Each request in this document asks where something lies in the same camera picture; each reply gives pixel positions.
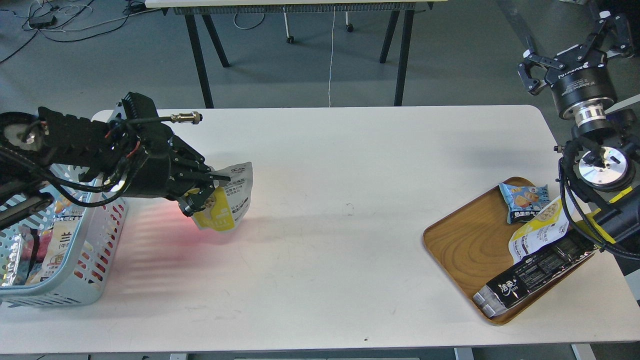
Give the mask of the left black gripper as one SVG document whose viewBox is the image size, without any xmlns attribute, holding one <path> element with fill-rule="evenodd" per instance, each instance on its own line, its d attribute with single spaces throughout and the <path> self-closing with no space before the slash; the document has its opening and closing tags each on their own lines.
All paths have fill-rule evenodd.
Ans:
<svg viewBox="0 0 640 360">
<path fill-rule="evenodd" d="M 169 127 L 201 121 L 198 112 L 160 116 L 150 97 L 128 92 L 107 122 L 102 183 L 126 198 L 177 201 L 186 217 L 205 209 L 216 187 L 231 177 L 213 172 L 205 158 Z"/>
</svg>

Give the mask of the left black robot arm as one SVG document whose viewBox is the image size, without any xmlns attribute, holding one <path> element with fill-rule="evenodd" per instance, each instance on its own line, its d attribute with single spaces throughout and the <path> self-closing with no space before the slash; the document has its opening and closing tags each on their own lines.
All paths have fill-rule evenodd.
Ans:
<svg viewBox="0 0 640 360">
<path fill-rule="evenodd" d="M 101 207 L 118 198 L 165 198 L 191 217 L 231 178 L 168 126 L 198 124 L 199 112 L 159 116 L 148 96 L 128 92 L 108 121 L 39 107 L 1 114 L 1 228 L 43 211 L 55 198 Z"/>
</svg>

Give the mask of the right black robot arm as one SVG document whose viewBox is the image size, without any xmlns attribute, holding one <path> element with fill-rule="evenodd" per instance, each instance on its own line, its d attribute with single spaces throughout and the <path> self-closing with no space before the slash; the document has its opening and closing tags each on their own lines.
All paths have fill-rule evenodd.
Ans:
<svg viewBox="0 0 640 360">
<path fill-rule="evenodd" d="M 558 116 L 574 122 L 571 140 L 555 148 L 562 202 L 596 206 L 579 210 L 583 224 L 574 230 L 602 251 L 638 261 L 638 117 L 630 108 L 612 110 L 618 98 L 607 69 L 608 58 L 634 53 L 629 21 L 601 11 L 583 43 L 551 57 L 538 54 L 531 37 L 526 44 L 518 64 L 524 89 L 536 96 L 549 88 Z"/>
</svg>

